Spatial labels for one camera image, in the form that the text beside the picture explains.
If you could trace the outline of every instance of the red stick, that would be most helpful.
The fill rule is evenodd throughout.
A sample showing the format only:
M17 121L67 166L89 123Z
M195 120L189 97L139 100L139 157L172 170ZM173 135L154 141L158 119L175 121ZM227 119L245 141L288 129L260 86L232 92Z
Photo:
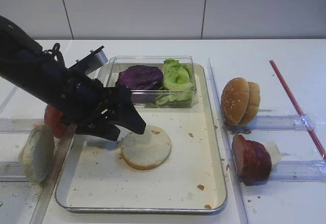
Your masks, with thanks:
M279 69L277 68L276 64L274 63L273 60L270 60L269 62L270 62L270 65L272 66L272 68L274 69L274 71L275 71L275 73L276 73L278 79L280 80L280 82L281 82L281 84L282 84L282 86L283 86L283 88L284 88L284 90L285 90L287 96L288 96L289 99L291 100L291 102L292 102L292 104L293 104L293 106L294 106L296 112L297 112L298 115L300 115L300 116L304 115L303 111L301 110L299 104L297 103L297 101L296 101L294 95L291 93L290 88L289 88L288 85L286 84L286 82L285 82L283 76L281 75ZM318 139L316 133L314 132L314 130L309 129L309 128L307 127L307 125L306 125L306 128L307 128L307 131L308 131L308 133L309 133L309 135L310 135L312 141L314 141L314 143L315 143L315 145L316 145L316 148L318 149L318 151L319 151L321 157L322 157L323 159L326 160L326 151L325 151L325 149L323 148L321 142L319 141L319 139Z

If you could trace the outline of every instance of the top bun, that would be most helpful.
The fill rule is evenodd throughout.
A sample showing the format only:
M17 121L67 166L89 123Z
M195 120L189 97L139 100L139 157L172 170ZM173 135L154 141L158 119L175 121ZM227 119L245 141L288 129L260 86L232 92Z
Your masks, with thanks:
M227 126L246 126L258 112L259 86L241 77L234 78L224 87L221 102Z

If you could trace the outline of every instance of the green lettuce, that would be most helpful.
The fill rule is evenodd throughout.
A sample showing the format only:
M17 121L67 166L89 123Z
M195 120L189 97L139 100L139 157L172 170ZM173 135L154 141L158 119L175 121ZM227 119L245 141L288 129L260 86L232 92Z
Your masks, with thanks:
M167 59L162 68L163 87L161 90L179 91L168 95L158 95L156 104L151 106L189 107L193 101L194 81L190 65L178 60Z

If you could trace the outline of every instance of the tomato slice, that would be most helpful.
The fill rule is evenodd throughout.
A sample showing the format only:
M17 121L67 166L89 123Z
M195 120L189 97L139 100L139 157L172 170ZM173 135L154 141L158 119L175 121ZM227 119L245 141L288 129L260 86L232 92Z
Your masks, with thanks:
M56 138L62 138L68 130L68 127L60 121L62 115L61 111L49 104L47 105L44 113L44 123L51 128Z

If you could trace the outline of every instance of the red cabbage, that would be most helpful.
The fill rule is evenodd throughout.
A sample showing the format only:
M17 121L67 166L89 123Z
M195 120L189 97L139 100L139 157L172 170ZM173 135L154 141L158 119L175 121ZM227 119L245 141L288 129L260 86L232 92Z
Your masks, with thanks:
M158 67L134 65L119 72L116 86L131 90L158 90L162 87L163 73ZM133 103L155 103L156 94L132 94Z
M157 90L161 87L163 73L158 67L134 65L119 72L117 84L131 90Z

